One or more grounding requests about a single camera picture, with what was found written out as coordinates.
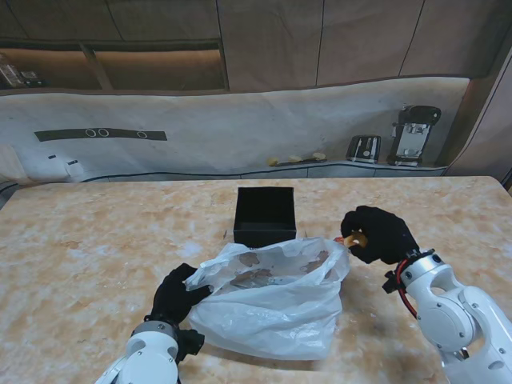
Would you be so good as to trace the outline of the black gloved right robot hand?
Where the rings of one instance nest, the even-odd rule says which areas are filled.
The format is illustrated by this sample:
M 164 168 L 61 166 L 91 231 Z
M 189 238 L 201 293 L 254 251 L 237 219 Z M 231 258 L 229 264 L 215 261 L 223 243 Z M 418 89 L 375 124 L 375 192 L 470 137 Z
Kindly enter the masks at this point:
M 399 263 L 420 248 L 403 219 L 372 206 L 358 206 L 346 213 L 341 222 L 341 234 L 348 238 L 355 233 L 363 234 L 367 243 L 350 246 L 353 256 L 371 264 L 377 260 L 387 265 Z

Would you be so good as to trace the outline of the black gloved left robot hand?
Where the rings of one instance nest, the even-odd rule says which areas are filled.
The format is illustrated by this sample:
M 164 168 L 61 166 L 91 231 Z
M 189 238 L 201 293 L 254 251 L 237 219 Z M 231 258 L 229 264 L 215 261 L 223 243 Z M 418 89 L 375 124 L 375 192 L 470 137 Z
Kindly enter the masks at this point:
M 211 295 L 209 286 L 186 290 L 185 280 L 196 272 L 196 268 L 183 263 L 172 270 L 157 288 L 153 307 L 146 321 L 163 321 L 179 325 L 201 300 Z

